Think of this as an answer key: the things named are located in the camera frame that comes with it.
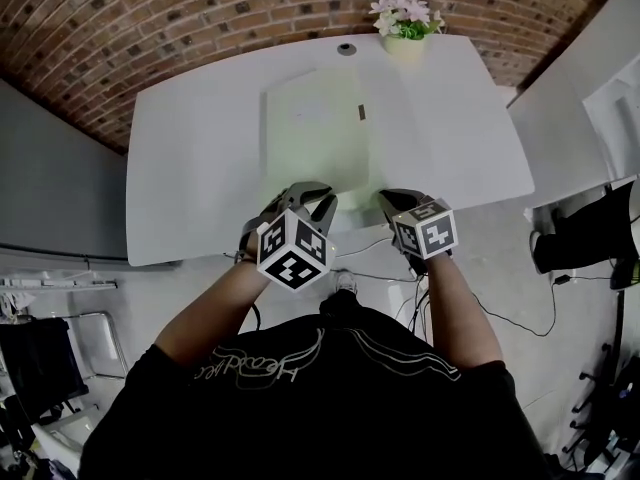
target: white flower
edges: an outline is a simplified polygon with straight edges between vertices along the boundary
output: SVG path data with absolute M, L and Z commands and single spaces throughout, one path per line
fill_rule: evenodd
M 373 24 L 378 29 L 382 37 L 388 34 L 398 34 L 400 29 L 396 25 L 396 19 L 391 11 L 380 13 L 380 18 Z
M 409 15 L 404 9 L 398 9 L 397 11 L 395 11 L 393 13 L 393 17 L 396 19 L 396 21 L 404 21 L 409 19 Z
M 371 4 L 371 11 L 369 14 L 380 13 L 384 11 L 388 11 L 391 8 L 391 2 L 389 0 L 379 0 L 378 3 L 373 2 Z
M 407 14 L 411 21 L 429 23 L 429 9 L 427 7 L 422 7 L 417 2 L 407 6 Z
M 402 9 L 402 8 L 406 9 L 406 6 L 407 6 L 408 3 L 409 2 L 407 0 L 396 0 L 396 7 L 398 9 Z
M 427 2 L 424 0 L 407 0 L 407 5 L 416 4 L 420 7 L 427 7 Z
M 398 0 L 389 0 L 389 9 L 397 9 Z

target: white table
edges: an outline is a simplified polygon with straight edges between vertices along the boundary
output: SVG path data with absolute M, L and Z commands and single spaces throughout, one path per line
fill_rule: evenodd
M 343 43 L 357 53 L 339 55 Z M 468 38 L 433 36 L 413 66 L 397 64 L 377 35 L 282 45 L 138 95 L 127 172 L 132 265 L 235 250 L 261 210 L 261 93 L 323 67 L 357 70 L 388 187 L 443 197 L 454 209 L 533 191 L 518 135 Z

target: forearm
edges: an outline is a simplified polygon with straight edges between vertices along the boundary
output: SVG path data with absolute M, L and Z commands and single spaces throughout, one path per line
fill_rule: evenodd
M 434 256 L 427 269 L 434 348 L 461 369 L 501 361 L 489 320 L 451 258 Z
M 269 284 L 249 262 L 234 265 L 162 330 L 155 344 L 190 367 L 238 334 L 251 305 Z

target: potted plant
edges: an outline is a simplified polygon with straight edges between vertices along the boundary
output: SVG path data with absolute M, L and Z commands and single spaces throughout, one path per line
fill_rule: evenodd
M 379 14 L 373 26 L 382 36 L 384 49 L 402 60 L 422 57 L 427 36 L 444 26 L 440 11 L 433 13 L 433 19 L 429 13 L 427 2 L 422 0 L 379 0 L 369 11 Z

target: cable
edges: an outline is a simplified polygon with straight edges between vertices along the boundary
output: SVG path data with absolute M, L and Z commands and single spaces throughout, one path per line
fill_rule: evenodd
M 385 240 L 391 240 L 391 238 L 383 238 L 382 240 L 378 240 L 377 242 L 374 242 L 374 243 L 373 243 L 373 244 L 371 244 L 369 247 L 367 247 L 367 248 L 365 248 L 365 249 L 362 249 L 361 251 L 350 252 L 350 253 L 348 253 L 348 254 L 344 254 L 344 255 L 342 255 L 342 256 L 337 256 L 337 258 L 344 257 L 344 256 L 351 256 L 351 255 L 354 255 L 354 254 L 359 254 L 359 253 L 361 253 L 361 252 L 366 251 L 367 249 L 371 249 L 371 247 L 373 247 L 374 245 L 379 244 L 379 243 L 382 243 L 382 242 L 384 242 Z M 225 258 L 229 258 L 229 259 L 231 259 L 231 260 L 237 260 L 236 256 L 233 256 L 233 255 L 232 255 L 231 253 L 229 253 L 229 252 L 223 252 L 223 253 L 222 253 L 222 255 L 223 255 Z M 335 268 L 332 268 L 332 269 L 331 269 L 331 272 L 338 272 L 338 271 L 340 271 L 340 270 L 341 270 L 341 269 L 335 269 Z M 395 281 L 396 283 L 415 283 L 415 282 L 416 282 L 416 279 L 399 279 L 399 278 L 396 278 L 396 277 L 374 276 L 374 275 L 372 275 L 372 274 L 361 274 L 360 272 L 351 272 L 351 273 L 352 273 L 354 276 L 368 277 L 368 278 L 370 278 L 370 279 L 380 279 L 381 281 Z
M 549 335 L 549 333 L 553 330 L 553 327 L 556 325 L 556 297 L 555 297 L 555 294 L 553 293 L 554 286 L 555 286 L 555 283 L 552 283 L 551 284 L 551 300 L 553 301 L 553 322 L 551 323 L 551 327 L 549 327 L 549 330 L 545 333 L 538 333 L 532 329 L 529 329 L 528 327 L 525 327 L 522 324 L 519 324 L 518 322 L 514 322 L 513 320 L 510 320 L 506 316 L 498 315 L 497 313 L 492 313 L 482 305 L 482 302 L 480 302 L 480 299 L 475 293 L 473 292 L 471 293 L 476 298 L 476 300 L 478 301 L 478 304 L 480 304 L 480 307 L 484 310 L 484 312 L 487 315 L 495 316 L 496 318 L 500 318 L 501 320 L 509 322 L 510 324 L 515 325 L 516 327 L 520 327 L 521 329 L 524 329 L 525 331 L 530 332 L 531 334 L 533 334 L 534 336 L 537 336 L 538 338 L 544 338 Z
M 424 341 L 427 342 L 427 307 L 429 306 L 429 304 L 431 304 L 431 299 L 429 299 L 427 301 L 427 303 L 424 305 L 424 309 L 423 309 L 423 318 L 422 318 L 422 328 L 424 329 Z
M 418 319 L 418 291 L 420 290 L 420 283 L 422 282 L 423 279 L 424 279 L 424 274 L 421 275 L 418 278 L 418 281 L 416 282 L 416 295 L 414 297 L 415 309 L 413 311 L 413 316 L 411 317 L 411 320 L 409 320 L 409 325 L 407 327 L 407 329 L 411 331 L 411 334 L 414 334 L 414 335 L 416 333 L 416 320 Z
M 260 330 L 260 324 L 262 323 L 262 317 L 260 316 L 260 310 L 258 309 L 258 306 L 256 306 L 255 304 L 251 304 L 251 309 L 253 309 L 253 312 L 256 315 L 256 331 Z
M 346 258 L 347 256 L 355 256 L 356 254 L 360 254 L 361 252 L 365 252 L 368 251 L 369 249 L 372 249 L 373 247 L 375 247 L 378 244 L 381 244 L 382 242 L 388 242 L 390 240 L 393 240 L 393 238 L 383 238 L 381 240 L 378 240 L 377 242 L 373 242 L 371 245 L 365 247 L 364 249 L 360 249 L 359 251 L 354 251 L 354 252 L 348 252 L 345 254 L 338 254 L 336 256 L 336 259 L 338 258 Z
M 340 269 L 332 268 L 331 272 L 339 272 Z M 416 279 L 398 279 L 395 277 L 373 276 L 371 274 L 361 274 L 359 272 L 351 272 L 354 276 L 369 277 L 371 279 L 381 279 L 382 281 L 395 281 L 397 283 L 415 283 Z
M 594 280 L 594 279 L 606 279 L 607 281 L 611 281 L 611 277 L 581 277 L 581 276 L 571 276 L 569 277 L 569 280 L 571 279 L 589 279 L 589 280 Z
M 485 308 L 482 305 L 482 302 L 480 302 L 480 299 L 478 298 L 478 296 L 475 293 L 473 293 L 473 292 L 471 292 L 471 293 L 473 293 L 473 296 L 478 301 L 478 304 L 480 304 L 480 307 L 488 315 L 495 316 L 496 318 L 500 318 L 501 320 L 504 320 L 506 322 L 509 322 L 512 325 L 515 325 L 516 327 L 520 327 L 521 329 L 524 329 L 525 331 L 530 332 L 534 336 L 537 336 L 539 338 L 545 338 L 545 337 L 549 336 L 549 333 L 553 330 L 554 326 L 556 325 L 557 309 L 556 309 L 556 294 L 554 292 L 554 288 L 556 286 L 560 286 L 560 285 L 566 284 L 569 281 L 571 281 L 572 279 L 588 279 L 588 280 L 606 279 L 607 281 L 610 280 L 609 277 L 582 277 L 582 276 L 568 276 L 568 275 L 562 275 L 562 276 L 559 276 L 556 279 L 554 279 L 553 283 L 551 283 L 551 301 L 553 303 L 553 322 L 551 323 L 551 327 L 549 327 L 549 330 L 547 332 L 545 332 L 545 333 L 538 333 L 538 332 L 536 332 L 536 331 L 534 331 L 532 329 L 529 329 L 528 327 L 525 327 L 522 324 L 519 324 L 518 322 L 514 322 L 513 320 L 510 320 L 506 316 L 502 316 L 502 315 L 498 315 L 496 313 L 492 313 L 491 311 L 489 311 L 487 308 Z
M 418 306 L 422 305 L 422 301 L 427 297 L 427 295 L 429 295 L 429 289 L 427 288 L 427 291 L 424 292 L 424 295 L 422 296 L 422 298 L 420 299 L 420 302 L 418 302 Z
M 571 460 L 573 461 L 573 469 L 576 470 L 576 473 L 579 473 L 578 471 L 578 463 L 576 462 L 576 449 L 573 449 L 573 452 L 571 453 Z
M 400 316 L 400 311 L 402 311 L 402 308 L 404 307 L 404 305 L 409 302 L 411 299 L 413 298 L 413 295 L 407 299 L 405 299 L 405 301 L 402 303 L 402 306 L 400 306 L 400 309 L 398 309 L 398 312 L 396 313 L 396 316 L 394 318 L 394 320 L 398 320 L 398 316 Z

